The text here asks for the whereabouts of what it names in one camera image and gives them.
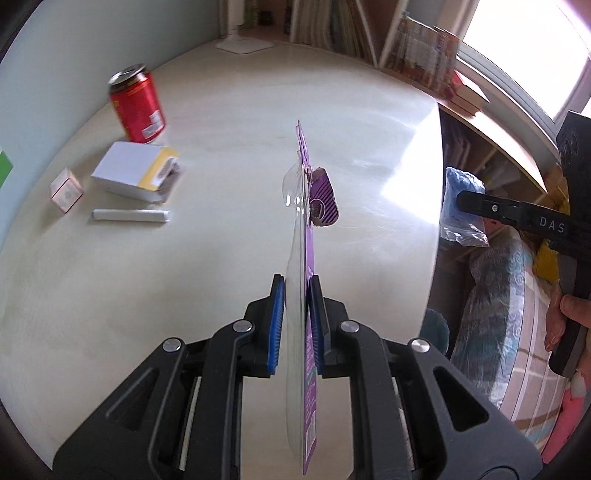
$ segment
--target green sticker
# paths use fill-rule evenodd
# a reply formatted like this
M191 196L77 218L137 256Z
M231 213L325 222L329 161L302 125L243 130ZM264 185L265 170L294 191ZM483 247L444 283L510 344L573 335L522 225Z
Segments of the green sticker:
M0 187L4 184L4 180L12 170L12 163L4 152L0 152Z

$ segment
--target table surface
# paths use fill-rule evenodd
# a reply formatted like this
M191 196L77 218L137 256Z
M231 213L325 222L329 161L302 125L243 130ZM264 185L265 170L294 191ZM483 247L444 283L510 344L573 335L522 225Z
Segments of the table surface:
M284 273L294 212L281 196L302 121L340 219L314 231L326 296L381 336L418 333L439 237L437 102L360 62L278 44L247 56L198 47L155 72L169 144L186 171L165 225L94 222L141 208L90 174L122 130L110 106L77 132L24 202L0 254L0 397L35 451L57 448L170 336L208 338ZM85 195L66 215L49 184L65 167ZM285 362L246 379L243 478L298 478L285 426ZM352 471L348 382L319 381L308 478Z

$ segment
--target pillow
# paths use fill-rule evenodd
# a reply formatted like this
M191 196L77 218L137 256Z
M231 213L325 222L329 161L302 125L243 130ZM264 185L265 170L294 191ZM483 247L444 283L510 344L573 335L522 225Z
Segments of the pillow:
M566 379L544 349L550 286L510 227L470 257L470 292L452 363L541 450L556 423Z

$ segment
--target small pink box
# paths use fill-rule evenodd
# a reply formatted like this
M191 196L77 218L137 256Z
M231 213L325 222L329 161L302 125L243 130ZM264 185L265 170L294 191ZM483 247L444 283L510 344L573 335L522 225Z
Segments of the small pink box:
M51 201L55 203L59 209L66 213L72 208L84 191L80 182L72 175L72 171L66 168L58 177L51 182L49 187Z

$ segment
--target white cardboard box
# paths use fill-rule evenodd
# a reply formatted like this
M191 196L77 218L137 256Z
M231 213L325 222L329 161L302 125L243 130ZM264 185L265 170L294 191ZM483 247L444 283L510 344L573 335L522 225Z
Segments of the white cardboard box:
M115 142L92 178L107 192L162 203L178 180L177 160L178 152L170 147Z
M64 213L72 208L83 193L80 182L76 180L69 168L62 171L49 185L51 201Z

